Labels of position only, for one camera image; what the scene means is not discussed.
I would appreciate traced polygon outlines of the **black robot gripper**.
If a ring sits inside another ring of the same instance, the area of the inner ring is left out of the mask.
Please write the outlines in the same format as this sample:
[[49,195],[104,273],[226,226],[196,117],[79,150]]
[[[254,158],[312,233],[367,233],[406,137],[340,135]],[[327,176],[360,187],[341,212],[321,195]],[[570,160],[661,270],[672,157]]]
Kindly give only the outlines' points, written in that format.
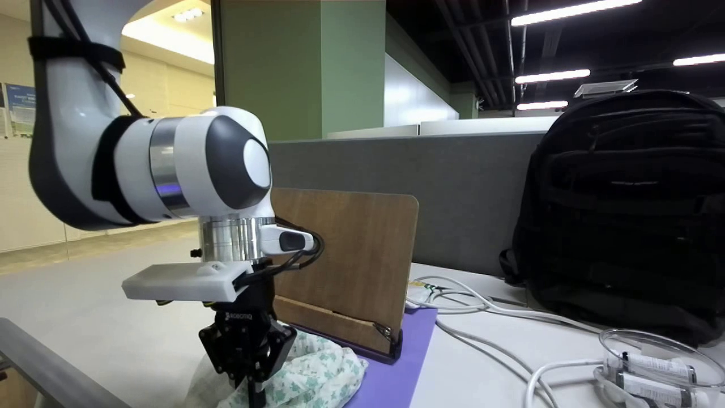
[[297,330],[277,320],[273,282],[246,286],[235,301],[213,304],[213,322],[198,330],[204,350],[216,374],[233,386],[246,380],[248,408],[265,408],[262,380],[273,375]]

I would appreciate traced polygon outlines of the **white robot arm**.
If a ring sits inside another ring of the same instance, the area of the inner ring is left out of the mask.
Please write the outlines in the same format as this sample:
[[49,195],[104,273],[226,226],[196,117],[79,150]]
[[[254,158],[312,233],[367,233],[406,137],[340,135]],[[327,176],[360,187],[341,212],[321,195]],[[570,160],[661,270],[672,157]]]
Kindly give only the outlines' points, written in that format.
[[152,117],[119,87],[121,26],[150,0],[28,0],[36,117],[28,179],[74,229],[118,229],[173,217],[198,221],[187,263],[129,277],[132,299],[198,301],[213,366],[265,405],[297,330],[277,320],[273,277],[301,270],[321,240],[273,216],[272,163],[260,120],[235,107]]

